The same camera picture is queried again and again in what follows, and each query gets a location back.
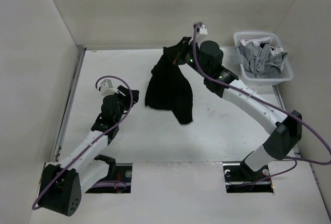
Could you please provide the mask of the white tank top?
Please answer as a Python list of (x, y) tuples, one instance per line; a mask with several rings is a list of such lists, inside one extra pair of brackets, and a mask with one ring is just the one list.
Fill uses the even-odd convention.
[(250, 39), (245, 41), (244, 39), (241, 39), (239, 43), (242, 45), (248, 47), (249, 45), (254, 45), (255, 47), (263, 48), (266, 44), (270, 45), (271, 54), (272, 56), (275, 56), (276, 54), (279, 54), (281, 52), (284, 52), (284, 48), (282, 46), (274, 46), (272, 45), (272, 42), (274, 41), (274, 37), (267, 36), (259, 39)]

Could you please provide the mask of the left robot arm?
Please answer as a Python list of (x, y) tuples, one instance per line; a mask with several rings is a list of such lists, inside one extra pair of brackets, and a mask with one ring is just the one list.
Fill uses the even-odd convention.
[(106, 94), (90, 132), (83, 142), (57, 165), (48, 164), (41, 177), (39, 195), (33, 209), (39, 207), (72, 216), (81, 202), (82, 194), (99, 180), (110, 182), (116, 176), (116, 160), (104, 156), (119, 131), (119, 124), (139, 100), (139, 91), (119, 86)]

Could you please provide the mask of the white plastic basket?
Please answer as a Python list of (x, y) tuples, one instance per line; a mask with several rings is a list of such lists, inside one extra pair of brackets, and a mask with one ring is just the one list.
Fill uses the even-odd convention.
[[(250, 39), (259, 39), (263, 37), (271, 36), (274, 37), (274, 41), (272, 42), (272, 45), (274, 46), (282, 46), (282, 43), (278, 36), (274, 33), (268, 33), (268, 32), (237, 32), (233, 35), (235, 47), (238, 45), (239, 41), (241, 39), (244, 39), (245, 41)], [(238, 65), (240, 70), (240, 78), (249, 85), (277, 85), (281, 82), (290, 81), (293, 79), (293, 72), (289, 65), (288, 56), (284, 61), (284, 67), (281, 72), (281, 76), (279, 78), (271, 78), (271, 79), (257, 79), (257, 78), (249, 78), (247, 77), (243, 65)]]

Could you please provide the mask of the grey tank top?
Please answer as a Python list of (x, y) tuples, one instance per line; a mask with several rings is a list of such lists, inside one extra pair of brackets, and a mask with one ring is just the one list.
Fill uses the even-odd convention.
[(233, 65), (243, 65), (249, 78), (271, 79), (281, 76), (287, 56), (285, 51), (272, 56), (268, 44), (260, 48), (254, 45), (246, 47), (238, 43), (231, 54), (231, 62)]

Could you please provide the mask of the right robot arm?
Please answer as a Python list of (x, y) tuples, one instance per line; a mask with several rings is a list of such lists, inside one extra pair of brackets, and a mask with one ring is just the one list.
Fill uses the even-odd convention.
[(276, 109), (260, 96), (255, 96), (235, 73), (223, 66), (223, 51), (214, 41), (207, 40), (198, 45), (191, 37), (183, 37), (178, 44), (166, 48), (164, 53), (174, 64), (187, 64), (198, 72), (209, 91), (242, 109), (269, 134), (268, 139), (237, 167), (243, 181), (256, 180), (270, 162), (286, 159), (301, 140), (301, 114)]

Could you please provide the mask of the left metal table rail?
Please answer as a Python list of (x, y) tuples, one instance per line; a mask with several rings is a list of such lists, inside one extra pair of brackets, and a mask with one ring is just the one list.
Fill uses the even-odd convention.
[(75, 68), (74, 68), (71, 83), (70, 83), (70, 88), (69, 88), (68, 97), (67, 97), (67, 101), (66, 101), (66, 105), (65, 105), (65, 109), (64, 109), (64, 114), (61, 119), (59, 130), (55, 136), (54, 147), (53, 147), (52, 155), (50, 157), (51, 161), (58, 161), (59, 155), (62, 150), (64, 135), (65, 135), (66, 128), (68, 125), (69, 116), (70, 116), (70, 112), (71, 112), (71, 108), (72, 108), (72, 104), (73, 104), (73, 99), (74, 99), (74, 95), (76, 92), (76, 88), (77, 88), (77, 84), (78, 84), (78, 80), (79, 80), (79, 76), (80, 76), (80, 71), (82, 68), (83, 60), (84, 60), (84, 55), (86, 52), (86, 47), (84, 47), (83, 45), (76, 45), (76, 47), (78, 50), (78, 56), (77, 56)]

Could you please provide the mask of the black tank top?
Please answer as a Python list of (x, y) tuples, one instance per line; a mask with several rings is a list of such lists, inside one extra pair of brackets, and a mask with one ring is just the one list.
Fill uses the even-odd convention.
[(145, 106), (171, 111), (181, 125), (193, 121), (193, 92), (190, 83), (175, 63), (179, 53), (170, 47), (151, 70), (152, 77), (145, 94)]

